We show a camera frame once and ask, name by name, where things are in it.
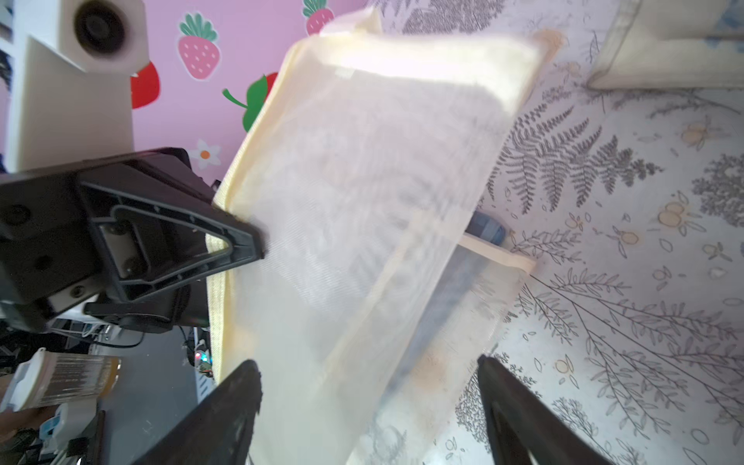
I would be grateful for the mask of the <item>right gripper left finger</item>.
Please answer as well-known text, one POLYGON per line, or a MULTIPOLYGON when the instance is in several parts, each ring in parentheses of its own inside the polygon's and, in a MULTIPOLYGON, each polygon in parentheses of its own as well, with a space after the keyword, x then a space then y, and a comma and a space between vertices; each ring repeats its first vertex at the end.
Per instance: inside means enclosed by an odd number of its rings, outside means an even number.
POLYGON ((137 464, 248 464, 262 375, 246 360, 137 464))

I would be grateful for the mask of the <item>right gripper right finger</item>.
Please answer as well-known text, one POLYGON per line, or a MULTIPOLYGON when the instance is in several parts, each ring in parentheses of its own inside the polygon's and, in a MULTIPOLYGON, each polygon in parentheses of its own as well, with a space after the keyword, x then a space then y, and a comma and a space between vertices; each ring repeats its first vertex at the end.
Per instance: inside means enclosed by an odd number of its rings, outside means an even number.
POLYGON ((478 358, 478 385, 496 464, 606 464, 499 360, 478 358))

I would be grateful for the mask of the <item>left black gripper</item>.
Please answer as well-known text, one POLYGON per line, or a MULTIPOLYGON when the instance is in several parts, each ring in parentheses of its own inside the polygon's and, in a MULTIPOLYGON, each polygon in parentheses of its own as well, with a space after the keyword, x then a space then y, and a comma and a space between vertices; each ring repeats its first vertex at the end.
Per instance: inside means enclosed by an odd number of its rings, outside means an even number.
POLYGON ((5 320, 44 332, 80 305, 132 331, 208 326, 198 280, 265 257, 260 231, 212 196, 174 147, 2 174, 5 320))

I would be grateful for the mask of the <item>blue grey pouch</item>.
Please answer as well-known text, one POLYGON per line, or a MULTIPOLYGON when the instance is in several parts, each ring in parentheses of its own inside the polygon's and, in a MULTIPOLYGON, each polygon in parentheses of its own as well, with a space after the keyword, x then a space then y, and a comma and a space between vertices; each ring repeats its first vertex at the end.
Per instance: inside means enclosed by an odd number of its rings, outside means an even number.
POLYGON ((501 246, 508 234, 507 229, 498 220, 480 211, 474 212, 466 232, 496 246, 501 246))

